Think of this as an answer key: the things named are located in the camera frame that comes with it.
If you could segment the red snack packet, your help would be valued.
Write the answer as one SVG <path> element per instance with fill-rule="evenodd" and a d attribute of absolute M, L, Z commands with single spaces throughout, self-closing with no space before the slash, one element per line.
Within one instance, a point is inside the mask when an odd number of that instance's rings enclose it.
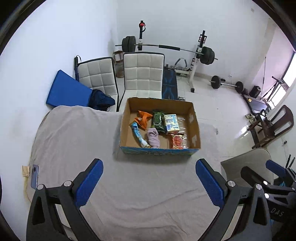
<path fill-rule="evenodd" d="M 176 150 L 187 149 L 187 135 L 185 133 L 170 133 L 170 148 Z"/>

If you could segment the light blue snack stick packet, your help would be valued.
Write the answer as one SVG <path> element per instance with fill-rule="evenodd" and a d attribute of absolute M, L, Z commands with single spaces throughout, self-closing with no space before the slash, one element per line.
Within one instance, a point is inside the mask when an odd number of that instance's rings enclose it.
<path fill-rule="evenodd" d="M 132 129 L 132 132 L 134 134 L 134 136 L 136 137 L 136 139 L 138 140 L 138 143 L 139 145 L 142 147 L 142 148 L 151 148 L 151 146 L 148 144 L 148 142 L 142 137 L 140 131 L 139 131 L 139 128 L 138 128 L 138 125 L 137 125 L 137 122 L 132 122 L 130 124 L 130 127 Z"/>

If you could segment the yellow blue tissue pack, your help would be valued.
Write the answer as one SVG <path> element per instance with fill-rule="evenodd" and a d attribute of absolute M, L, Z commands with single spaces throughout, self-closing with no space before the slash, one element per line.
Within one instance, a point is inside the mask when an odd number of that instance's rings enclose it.
<path fill-rule="evenodd" d="M 167 133 L 178 133 L 180 131 L 176 114 L 165 114 L 164 121 Z"/>

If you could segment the pink sock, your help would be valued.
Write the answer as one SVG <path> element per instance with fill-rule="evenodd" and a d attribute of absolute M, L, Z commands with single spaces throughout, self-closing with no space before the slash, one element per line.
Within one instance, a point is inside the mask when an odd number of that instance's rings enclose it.
<path fill-rule="evenodd" d="M 156 128 L 149 128 L 147 130 L 147 137 L 152 148 L 158 149 L 160 147 L 159 134 Z"/>

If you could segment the orange snack packet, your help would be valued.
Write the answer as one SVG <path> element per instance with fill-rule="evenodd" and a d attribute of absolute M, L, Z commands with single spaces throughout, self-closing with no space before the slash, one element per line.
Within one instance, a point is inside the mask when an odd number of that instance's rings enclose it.
<path fill-rule="evenodd" d="M 148 121 L 153 117 L 152 114 L 145 111 L 138 111 L 138 116 L 134 118 L 134 121 L 143 129 L 147 129 Z"/>

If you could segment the green snack bag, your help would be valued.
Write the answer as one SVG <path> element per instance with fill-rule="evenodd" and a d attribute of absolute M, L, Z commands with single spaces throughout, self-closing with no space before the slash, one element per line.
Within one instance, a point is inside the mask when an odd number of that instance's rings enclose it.
<path fill-rule="evenodd" d="M 164 124 L 164 115 L 162 111 L 154 110 L 152 117 L 151 128 L 156 128 L 159 133 L 166 133 L 166 127 Z"/>

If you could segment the dark wooden chair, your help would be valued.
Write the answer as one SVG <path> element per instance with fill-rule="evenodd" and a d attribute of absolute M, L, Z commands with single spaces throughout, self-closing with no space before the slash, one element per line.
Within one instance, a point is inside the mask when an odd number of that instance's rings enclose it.
<path fill-rule="evenodd" d="M 283 105 L 271 119 L 263 113 L 265 113 L 264 110 L 257 114 L 255 122 L 247 129 L 251 132 L 254 141 L 252 149 L 266 147 L 294 126 L 293 113 L 286 105 Z"/>

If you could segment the black treadmill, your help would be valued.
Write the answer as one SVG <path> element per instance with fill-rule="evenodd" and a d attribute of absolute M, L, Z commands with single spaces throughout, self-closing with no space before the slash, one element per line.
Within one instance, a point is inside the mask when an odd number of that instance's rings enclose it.
<path fill-rule="evenodd" d="M 245 88 L 241 93 L 250 112 L 254 115 L 260 113 L 262 110 L 264 110 L 266 113 L 271 111 L 270 105 L 265 100 L 258 99 L 260 92 L 260 86 L 255 85 L 251 92 Z"/>

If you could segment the barbell on floor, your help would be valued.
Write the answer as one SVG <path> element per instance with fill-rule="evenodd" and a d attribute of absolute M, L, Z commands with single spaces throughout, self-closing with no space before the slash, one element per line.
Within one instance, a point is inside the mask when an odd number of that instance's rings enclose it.
<path fill-rule="evenodd" d="M 241 81 L 238 81 L 235 84 L 230 84 L 230 83 L 226 82 L 225 79 L 220 78 L 217 75 L 214 75 L 211 78 L 210 83 L 211 83 L 211 87 L 213 89 L 219 89 L 222 85 L 225 85 L 225 86 L 234 87 L 234 89 L 236 90 L 237 93 L 242 93 L 244 90 L 244 85 Z"/>

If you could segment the blue foam mat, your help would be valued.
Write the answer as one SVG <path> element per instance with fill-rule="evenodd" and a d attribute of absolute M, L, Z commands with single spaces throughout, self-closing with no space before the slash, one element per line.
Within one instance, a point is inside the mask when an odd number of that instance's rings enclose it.
<path fill-rule="evenodd" d="M 54 108 L 65 106 L 88 106 L 92 90 L 68 74 L 59 70 L 52 83 L 46 104 Z"/>

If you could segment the dark blue cloth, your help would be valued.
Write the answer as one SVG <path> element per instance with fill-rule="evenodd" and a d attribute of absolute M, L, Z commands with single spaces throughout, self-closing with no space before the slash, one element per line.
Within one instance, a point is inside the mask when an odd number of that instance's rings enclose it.
<path fill-rule="evenodd" d="M 92 90 L 88 106 L 95 110 L 108 111 L 115 105 L 115 100 L 103 93 L 101 90 Z"/>

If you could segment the small dumbbell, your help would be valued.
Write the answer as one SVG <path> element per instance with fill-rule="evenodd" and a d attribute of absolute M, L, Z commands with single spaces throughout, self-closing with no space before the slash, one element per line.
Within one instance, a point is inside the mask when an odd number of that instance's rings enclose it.
<path fill-rule="evenodd" d="M 178 97 L 178 100 L 179 100 L 179 101 L 185 101 L 186 99 L 185 99 L 184 97 L 182 97 L 182 96 L 179 96 L 179 97 Z"/>

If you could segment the white quilted chair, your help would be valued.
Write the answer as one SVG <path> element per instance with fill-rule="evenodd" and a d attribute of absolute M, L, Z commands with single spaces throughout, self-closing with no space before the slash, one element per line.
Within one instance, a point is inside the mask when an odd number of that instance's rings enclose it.
<path fill-rule="evenodd" d="M 165 55 L 155 52 L 124 53 L 124 90 L 119 111 L 130 97 L 162 98 Z"/>
<path fill-rule="evenodd" d="M 75 79 L 86 87 L 101 90 L 115 100 L 110 111 L 118 111 L 119 93 L 116 82 L 114 60 L 112 57 L 102 57 L 81 61 L 79 55 L 74 58 Z"/>

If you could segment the white squat rack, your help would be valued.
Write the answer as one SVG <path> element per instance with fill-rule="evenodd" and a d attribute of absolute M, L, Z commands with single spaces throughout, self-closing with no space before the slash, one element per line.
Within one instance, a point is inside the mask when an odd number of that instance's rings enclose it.
<path fill-rule="evenodd" d="M 146 30 L 146 24 L 143 20 L 140 21 L 139 23 L 139 41 L 138 43 L 142 43 L 143 44 L 143 33 Z M 203 30 L 203 32 L 201 33 L 199 40 L 198 40 L 198 44 L 197 44 L 197 48 L 198 47 L 203 47 L 205 44 L 205 41 L 207 39 L 207 36 L 205 35 L 206 31 Z M 197 59 L 195 56 L 192 59 L 191 62 L 191 67 L 189 69 L 189 86 L 190 86 L 190 91 L 193 93 L 195 91 L 194 89 L 194 85 L 193 85 L 193 78 L 197 69 L 197 66 L 200 64 L 201 62 L 199 61 L 199 59 Z"/>

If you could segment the barbell on rack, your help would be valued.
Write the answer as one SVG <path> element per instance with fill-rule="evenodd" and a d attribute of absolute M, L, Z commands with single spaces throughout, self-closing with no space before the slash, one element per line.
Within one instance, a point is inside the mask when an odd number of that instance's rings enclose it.
<path fill-rule="evenodd" d="M 169 45 L 157 45 L 157 44 L 142 44 L 137 43 L 135 36 L 126 36 L 122 39 L 121 44 L 115 45 L 116 47 L 121 47 L 123 52 L 135 52 L 136 47 L 155 47 L 160 49 L 167 49 L 173 51 L 184 51 L 195 54 L 195 57 L 199 59 L 202 64 L 210 65 L 213 64 L 215 60 L 215 52 L 209 47 L 198 47 L 196 51 L 191 51 L 187 49 L 182 49 L 180 47 L 169 46 Z"/>

